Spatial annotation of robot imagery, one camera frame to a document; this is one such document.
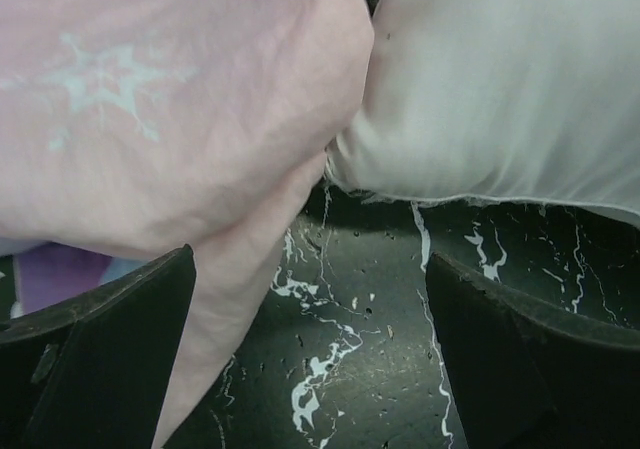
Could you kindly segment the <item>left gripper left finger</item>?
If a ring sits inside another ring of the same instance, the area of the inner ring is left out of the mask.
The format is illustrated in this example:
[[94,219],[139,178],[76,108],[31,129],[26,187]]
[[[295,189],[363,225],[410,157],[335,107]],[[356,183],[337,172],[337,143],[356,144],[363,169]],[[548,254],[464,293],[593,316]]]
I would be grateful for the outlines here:
[[193,290],[184,246],[2,322],[2,447],[151,447]]

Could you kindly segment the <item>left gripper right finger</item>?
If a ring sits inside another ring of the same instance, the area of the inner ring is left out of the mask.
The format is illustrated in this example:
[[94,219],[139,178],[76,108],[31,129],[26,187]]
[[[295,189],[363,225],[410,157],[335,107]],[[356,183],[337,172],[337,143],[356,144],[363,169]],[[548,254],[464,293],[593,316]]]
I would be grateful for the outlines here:
[[435,253],[426,289],[471,448],[636,448],[639,333]]

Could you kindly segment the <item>purple Elsa print pillowcase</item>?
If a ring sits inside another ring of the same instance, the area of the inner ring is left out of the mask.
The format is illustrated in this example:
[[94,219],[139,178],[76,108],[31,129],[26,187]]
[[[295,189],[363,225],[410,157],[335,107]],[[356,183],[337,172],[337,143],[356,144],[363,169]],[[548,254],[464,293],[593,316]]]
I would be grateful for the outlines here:
[[154,447],[244,339],[372,44],[365,0],[1,0],[2,253],[193,249]]

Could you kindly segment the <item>white pillow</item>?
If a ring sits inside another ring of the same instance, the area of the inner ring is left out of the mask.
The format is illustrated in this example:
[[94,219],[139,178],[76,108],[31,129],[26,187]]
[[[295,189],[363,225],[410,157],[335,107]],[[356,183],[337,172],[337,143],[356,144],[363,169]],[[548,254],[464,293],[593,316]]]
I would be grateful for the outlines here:
[[346,191],[639,221],[639,0],[380,0]]

